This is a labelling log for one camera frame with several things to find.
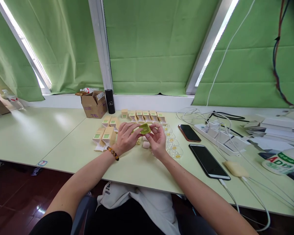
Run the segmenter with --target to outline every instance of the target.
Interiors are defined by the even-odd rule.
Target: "person's left hand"
[[[118,156],[132,149],[139,137],[143,136],[140,132],[142,128],[138,128],[132,133],[132,131],[139,127],[140,124],[134,124],[132,122],[123,122],[118,129],[117,142],[112,146],[112,149],[117,153]]]

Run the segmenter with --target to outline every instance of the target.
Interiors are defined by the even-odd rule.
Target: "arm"
[[[159,124],[146,134],[153,154],[171,173],[186,197],[217,234],[257,234],[253,227],[219,194],[178,164],[165,150],[166,137]]]
[[[136,141],[142,136],[142,129],[131,132],[139,126],[140,124],[126,122],[120,125],[117,142],[111,146],[118,156],[136,145]],[[81,199],[101,180],[114,162],[115,157],[110,151],[106,151],[78,170],[59,190],[44,216],[54,211],[65,211],[74,219]]]

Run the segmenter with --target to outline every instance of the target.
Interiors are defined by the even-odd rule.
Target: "white desk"
[[[85,118],[83,109],[13,110],[0,117],[0,160],[36,165]]]
[[[121,119],[120,114],[121,112],[117,111],[114,115],[109,115],[107,113],[106,116],[118,116],[119,120],[129,122],[129,119]],[[232,199],[219,181],[208,178],[196,161],[188,147],[188,144],[191,142],[186,141],[177,127],[178,124],[183,124],[183,121],[179,120],[175,113],[165,113],[165,117],[167,122],[172,127],[173,133],[176,135],[176,139],[179,141],[180,146],[184,151],[183,157],[177,160],[179,164],[206,183],[229,203],[233,203]],[[46,157],[43,158],[44,161],[47,161],[45,167],[75,173],[89,161],[99,156],[99,152],[93,151],[95,149],[95,144],[93,143],[92,138],[96,130],[101,127],[102,120],[103,119],[86,118],[82,121],[67,137],[64,138],[63,141],[61,141],[50,153],[47,154]],[[239,126],[240,124],[242,123],[233,122],[232,128],[241,134],[247,135],[244,129]],[[218,152],[217,147],[202,136],[201,139],[201,144],[205,145],[220,163],[224,162],[224,159]],[[251,145],[247,148],[244,155],[248,157],[266,176],[284,189],[285,192],[288,192],[288,194],[294,199],[294,181],[287,176],[279,176],[264,169],[260,165],[260,162],[263,159],[258,155],[258,152],[259,151]],[[242,157],[239,158],[229,156],[228,159],[240,162],[252,178],[262,182],[267,187],[276,191],[283,198],[286,198],[283,193],[281,193],[274,185],[265,179]],[[244,207],[263,210],[260,203],[247,189],[244,183],[239,178],[231,175],[229,172],[228,174],[232,179],[227,181],[226,184],[235,197],[237,203]],[[120,161],[115,162],[107,170],[103,179],[132,184],[140,187],[153,188],[171,193],[183,193],[162,163],[158,161],[149,150],[142,148],[142,145],[135,146],[131,151],[124,154]],[[253,183],[251,184],[269,211],[294,216],[294,210],[279,197],[267,189],[263,189]]]

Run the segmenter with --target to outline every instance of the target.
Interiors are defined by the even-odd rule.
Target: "dark floor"
[[[48,169],[43,169],[37,176],[30,176],[33,169],[17,164],[0,167],[0,235],[27,235],[71,177],[71,174]],[[105,184],[106,181],[101,180],[92,190],[93,196],[102,194]],[[172,199],[176,213],[193,215],[191,207],[178,196],[172,195]],[[244,208],[241,211],[253,220],[266,223],[264,212]],[[294,218],[272,214],[271,220],[271,228],[259,234],[294,234]],[[259,228],[254,222],[251,225]]]

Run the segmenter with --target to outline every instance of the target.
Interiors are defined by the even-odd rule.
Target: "phone screen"
[[[223,170],[221,165],[203,145],[189,145],[198,163],[209,177],[230,180],[231,178]]]
[[[201,139],[195,133],[195,131],[189,125],[179,125],[181,131],[184,133],[185,137],[191,141],[200,142]]]

